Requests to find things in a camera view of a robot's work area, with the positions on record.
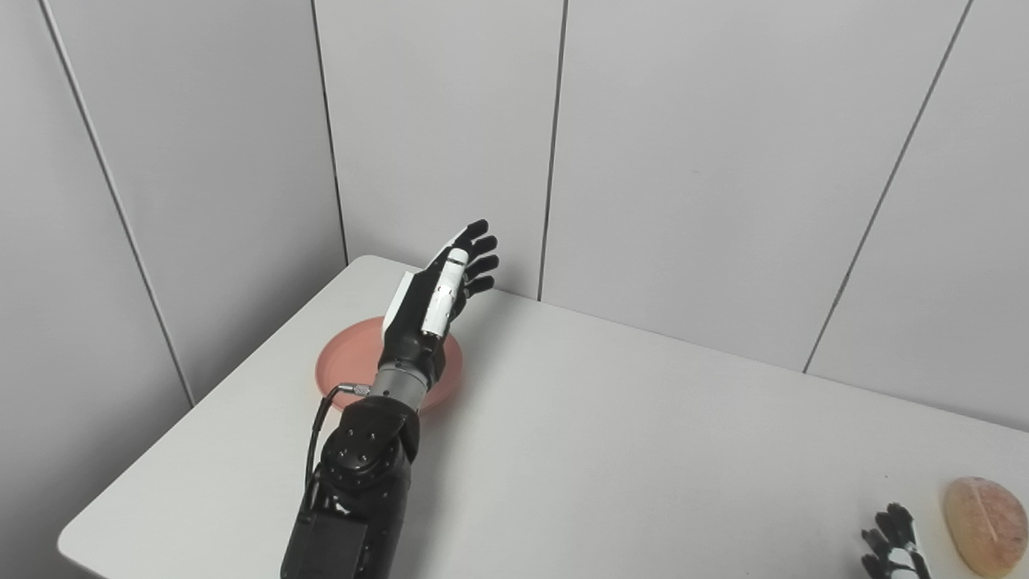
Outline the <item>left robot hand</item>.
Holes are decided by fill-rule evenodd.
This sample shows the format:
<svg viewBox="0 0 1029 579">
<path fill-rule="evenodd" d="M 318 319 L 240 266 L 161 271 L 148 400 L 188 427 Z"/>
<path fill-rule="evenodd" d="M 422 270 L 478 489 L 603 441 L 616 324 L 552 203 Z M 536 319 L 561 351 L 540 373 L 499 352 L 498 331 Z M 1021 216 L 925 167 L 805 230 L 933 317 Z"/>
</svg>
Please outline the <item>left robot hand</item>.
<svg viewBox="0 0 1029 579">
<path fill-rule="evenodd" d="M 425 268 L 404 275 L 383 319 L 379 368 L 411 372 L 428 391 L 440 381 L 453 320 L 470 299 L 495 286 L 497 247 L 489 221 L 473 221 L 445 243 Z"/>
</svg>

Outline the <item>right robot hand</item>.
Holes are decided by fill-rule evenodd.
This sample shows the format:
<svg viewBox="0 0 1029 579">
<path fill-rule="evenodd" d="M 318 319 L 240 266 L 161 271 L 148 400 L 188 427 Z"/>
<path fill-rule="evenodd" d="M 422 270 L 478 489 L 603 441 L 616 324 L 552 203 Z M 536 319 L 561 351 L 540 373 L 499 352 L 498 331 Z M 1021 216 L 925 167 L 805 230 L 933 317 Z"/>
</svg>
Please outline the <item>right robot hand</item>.
<svg viewBox="0 0 1029 579">
<path fill-rule="evenodd" d="M 868 546 L 861 565 L 871 578 L 930 578 L 931 572 L 916 539 L 914 517 L 900 503 L 875 513 L 875 526 L 861 531 Z"/>
</svg>

